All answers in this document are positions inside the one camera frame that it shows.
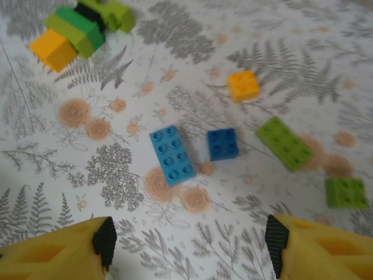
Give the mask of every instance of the dark blue lego brick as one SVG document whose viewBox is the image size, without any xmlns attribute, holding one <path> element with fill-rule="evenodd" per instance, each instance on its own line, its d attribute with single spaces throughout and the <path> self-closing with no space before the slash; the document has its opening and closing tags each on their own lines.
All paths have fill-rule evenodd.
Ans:
<svg viewBox="0 0 373 280">
<path fill-rule="evenodd" d="M 207 143 L 211 161 L 233 159 L 238 156 L 237 140 L 233 128 L 209 131 Z"/>
<path fill-rule="evenodd" d="M 150 140 L 169 186 L 195 177 L 191 160 L 174 125 L 151 133 Z"/>
</svg>

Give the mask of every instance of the lime green lego brick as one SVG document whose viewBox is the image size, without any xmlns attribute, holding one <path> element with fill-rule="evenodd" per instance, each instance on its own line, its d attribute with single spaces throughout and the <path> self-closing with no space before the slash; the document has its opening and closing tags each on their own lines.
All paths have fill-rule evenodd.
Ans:
<svg viewBox="0 0 373 280">
<path fill-rule="evenodd" d="M 256 131 L 256 135 L 290 171 L 299 170 L 314 156 L 303 141 L 292 133 L 279 117 L 268 120 Z"/>
<path fill-rule="evenodd" d="M 353 178 L 325 180 L 326 200 L 330 208 L 367 209 L 368 199 L 364 182 Z"/>
<path fill-rule="evenodd" d="M 105 8 L 114 14 L 120 31 L 129 33 L 135 27 L 135 18 L 129 7 L 118 1 L 109 1 Z"/>
<path fill-rule="evenodd" d="M 82 3 L 86 5 L 87 7 L 93 9 L 97 13 L 99 13 L 107 26 L 107 28 L 112 31 L 116 32 L 118 31 L 118 24 L 115 20 L 115 16 L 112 11 L 105 8 L 104 5 L 100 3 L 100 1 L 94 1 L 94 0 L 77 0 L 78 3 Z"/>
<path fill-rule="evenodd" d="M 101 34 L 96 22 L 91 22 L 84 16 L 66 7 L 57 9 L 56 15 L 64 21 L 70 23 L 73 27 L 79 29 L 81 32 L 85 33 L 95 51 L 104 43 L 104 36 Z"/>
<path fill-rule="evenodd" d="M 79 56 L 89 58 L 94 53 L 94 48 L 88 37 L 59 16 L 51 15 L 47 17 L 44 24 L 68 39 L 78 52 Z"/>
</svg>

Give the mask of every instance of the black rubber pad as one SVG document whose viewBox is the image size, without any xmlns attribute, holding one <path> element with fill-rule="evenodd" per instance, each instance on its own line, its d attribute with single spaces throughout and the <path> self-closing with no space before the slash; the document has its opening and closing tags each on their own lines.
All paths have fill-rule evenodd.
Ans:
<svg viewBox="0 0 373 280">
<path fill-rule="evenodd" d="M 90 7 L 82 3 L 78 3 L 74 11 L 84 16 L 86 19 L 90 20 L 91 22 L 96 22 L 98 24 L 98 29 L 100 30 L 101 33 L 105 31 L 106 25 L 101 15 L 97 13 L 95 10 L 91 9 Z"/>
<path fill-rule="evenodd" d="M 108 217 L 94 234 L 92 243 L 96 255 L 101 255 L 101 265 L 107 271 L 114 257 L 115 242 L 117 233 L 115 231 L 112 217 Z"/>
<path fill-rule="evenodd" d="M 267 243 L 270 260 L 273 265 L 273 270 L 276 274 L 276 279 L 280 279 L 282 270 L 281 252 L 286 248 L 288 238 L 289 230 L 273 215 L 269 215 L 266 225 L 265 240 Z"/>
</svg>

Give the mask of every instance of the patterned surface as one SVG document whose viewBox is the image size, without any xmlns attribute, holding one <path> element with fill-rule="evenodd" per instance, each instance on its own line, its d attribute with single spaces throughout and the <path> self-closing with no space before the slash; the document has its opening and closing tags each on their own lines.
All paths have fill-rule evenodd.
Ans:
<svg viewBox="0 0 373 280">
<path fill-rule="evenodd" d="M 268 214 L 373 236 L 371 10 L 348 0 L 128 0 L 130 35 L 109 34 L 88 61 L 52 73 L 26 46 L 67 2 L 0 5 L 2 246 L 111 215 L 115 279 L 271 280 Z M 243 69 L 262 92 L 234 104 L 226 77 Z M 271 116 L 312 147 L 307 172 L 288 172 L 255 136 Z M 171 124 L 200 173 L 170 189 L 148 134 Z M 206 131 L 227 127 L 240 157 L 208 162 Z M 326 172 L 362 178 L 370 208 L 328 209 Z"/>
</svg>

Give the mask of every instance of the table surface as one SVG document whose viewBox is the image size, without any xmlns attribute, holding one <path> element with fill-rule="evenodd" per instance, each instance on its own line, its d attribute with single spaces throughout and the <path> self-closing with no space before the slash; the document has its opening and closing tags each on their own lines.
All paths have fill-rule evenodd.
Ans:
<svg viewBox="0 0 373 280">
<path fill-rule="evenodd" d="M 115 279 L 274 279 L 264 229 L 288 214 L 373 236 L 373 210 L 328 209 L 324 179 L 364 180 L 373 202 L 373 17 L 344 0 L 127 1 L 60 73 L 27 49 L 69 1 L 0 5 L 1 245 L 112 216 Z M 253 69 L 257 99 L 227 75 Z M 256 137 L 279 116 L 315 152 L 291 173 Z M 198 175 L 165 184 L 149 133 L 174 124 Z M 210 162 L 206 133 L 233 127 L 240 156 Z"/>
</svg>

